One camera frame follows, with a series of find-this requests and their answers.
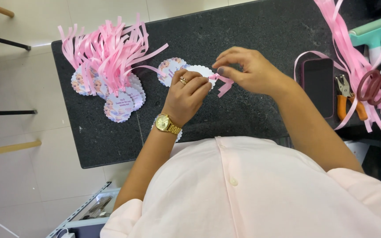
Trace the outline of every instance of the woman's left hand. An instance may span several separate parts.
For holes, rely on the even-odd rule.
[[[188,81],[186,85],[180,81],[181,76]],[[202,77],[200,73],[178,70],[172,78],[161,113],[167,114],[174,125],[183,127],[201,107],[210,89],[208,78]]]

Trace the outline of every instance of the orange handle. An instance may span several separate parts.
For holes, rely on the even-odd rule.
[[[355,99],[355,96],[350,97],[349,101],[353,103],[354,99]],[[355,108],[355,110],[357,111],[358,117],[360,120],[365,121],[368,119],[367,113],[365,112],[364,105],[360,101],[358,101],[357,107]]]
[[[341,121],[346,116],[346,99],[347,97],[343,95],[337,95],[337,116]]]

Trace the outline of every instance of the watch face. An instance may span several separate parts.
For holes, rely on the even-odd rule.
[[[155,121],[155,125],[160,130],[166,130],[168,126],[168,118],[164,115],[158,116],[157,120]]]

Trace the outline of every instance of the mint green tool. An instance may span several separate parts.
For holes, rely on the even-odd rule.
[[[368,45],[370,64],[381,62],[381,19],[350,30],[352,46]]]

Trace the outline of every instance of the black metal leg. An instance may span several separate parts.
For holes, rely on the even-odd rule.
[[[1,115],[23,115],[23,114],[37,114],[38,111],[36,110],[29,110],[29,111],[0,111]]]
[[[16,47],[20,47],[20,48],[23,48],[23,49],[25,49],[27,51],[32,49],[31,46],[23,45],[23,44],[14,42],[14,41],[9,41],[9,40],[5,40],[5,39],[1,39],[1,38],[0,38],[0,43],[7,44],[7,45],[12,45],[12,46],[16,46]]]

